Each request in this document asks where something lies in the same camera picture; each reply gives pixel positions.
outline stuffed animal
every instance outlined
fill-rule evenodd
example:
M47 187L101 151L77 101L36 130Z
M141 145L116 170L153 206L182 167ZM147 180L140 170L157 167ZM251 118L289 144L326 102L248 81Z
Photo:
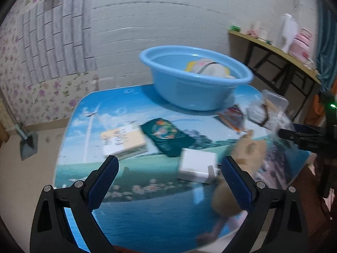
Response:
M261 167L267 150L267 142L265 140L254 141L252 136L253 130L249 130L247 134L238 140L230 153L239 167L247 171L250 176L253 176ZM236 216L242 211L222 174L219 176L219 184L213 193L211 206L221 218L211 233L204 233L197 237L199 245L204 245L217 239L228 218Z

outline blue tablecloth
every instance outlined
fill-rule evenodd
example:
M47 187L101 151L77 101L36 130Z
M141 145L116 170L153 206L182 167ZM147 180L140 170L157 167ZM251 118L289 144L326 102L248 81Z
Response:
M240 86L225 106L239 104L246 112L249 104L259 97L260 92L255 88ZM88 117L96 109L97 113ZM104 161L100 134L129 121L143 124L153 118L167 119L196 139L194 149L217 153L221 160L230 153L240 135L216 120L215 115L215 111L178 108L161 98L152 85L91 93L79 103L68 123L59 152L55 186L70 186L97 169ZM255 138L269 133L247 120L245 128L253 129ZM216 185L176 179L179 158L167 157L152 141L146 140L148 152L120 161L119 173L93 215L113 245L143 253L179 253L196 248L196 237L212 231L218 220L210 206ZM278 166L260 170L259 178L277 188L279 182L288 182L298 174L308 155L282 144L270 147L272 155L267 163ZM271 168L280 167L286 172L278 178L270 177ZM66 213L77 243L88 250L71 211L66 209ZM225 226L220 236L230 231Z

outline floral wallpaper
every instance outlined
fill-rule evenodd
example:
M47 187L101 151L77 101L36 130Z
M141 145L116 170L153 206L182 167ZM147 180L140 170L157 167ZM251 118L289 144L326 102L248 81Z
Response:
M96 71L27 86L19 63L16 20L40 1L17 0L0 27L0 87L15 117L24 125L68 118L79 100L95 90L91 81ZM7 130L12 129L5 114L0 113L0 120Z

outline green object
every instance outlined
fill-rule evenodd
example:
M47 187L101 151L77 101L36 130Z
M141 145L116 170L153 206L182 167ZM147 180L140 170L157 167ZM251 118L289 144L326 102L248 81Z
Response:
M153 119L140 127L159 150L169 157L180 156L182 148L187 148L195 142L195 139L163 118Z
M234 31L237 31L237 32L241 32L241 28L240 28L240 27L237 27L237 26L231 26L231 27L230 27L230 30L234 30Z

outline floor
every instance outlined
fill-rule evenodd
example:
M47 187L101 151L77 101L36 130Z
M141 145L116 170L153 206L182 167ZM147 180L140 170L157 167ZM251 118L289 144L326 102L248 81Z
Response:
M20 137L0 149L0 215L18 245L29 253L30 230L43 187L53 182L65 128L38 132L38 152L21 161Z

